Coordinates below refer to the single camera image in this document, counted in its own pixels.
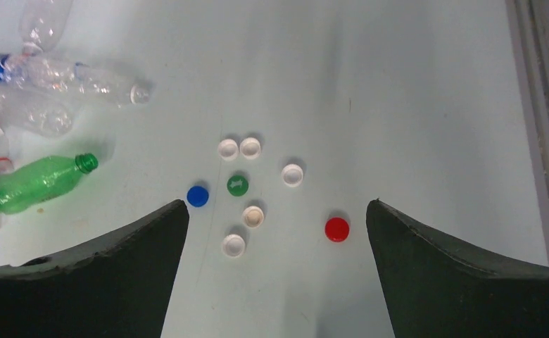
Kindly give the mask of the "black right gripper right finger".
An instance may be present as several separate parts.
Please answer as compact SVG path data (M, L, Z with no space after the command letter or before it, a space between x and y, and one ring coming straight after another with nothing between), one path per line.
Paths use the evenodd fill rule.
M371 201L367 233L397 337L549 337L549 267Z

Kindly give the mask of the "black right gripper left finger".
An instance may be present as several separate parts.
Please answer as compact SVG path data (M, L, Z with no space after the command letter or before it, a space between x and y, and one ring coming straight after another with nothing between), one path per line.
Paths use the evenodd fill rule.
M0 266L0 337L159 337L188 226L175 200L77 246Z

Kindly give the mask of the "green plastic bottle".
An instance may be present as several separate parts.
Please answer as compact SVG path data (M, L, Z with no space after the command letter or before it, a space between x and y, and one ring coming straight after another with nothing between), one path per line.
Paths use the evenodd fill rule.
M92 153L47 156L0 175L0 214L11 215L71 192L99 166Z

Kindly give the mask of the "green bottle cap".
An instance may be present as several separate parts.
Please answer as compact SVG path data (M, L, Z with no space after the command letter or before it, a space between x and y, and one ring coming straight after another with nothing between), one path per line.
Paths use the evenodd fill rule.
M248 180L243 175L233 175L227 181L227 190L232 196L243 196L248 188Z

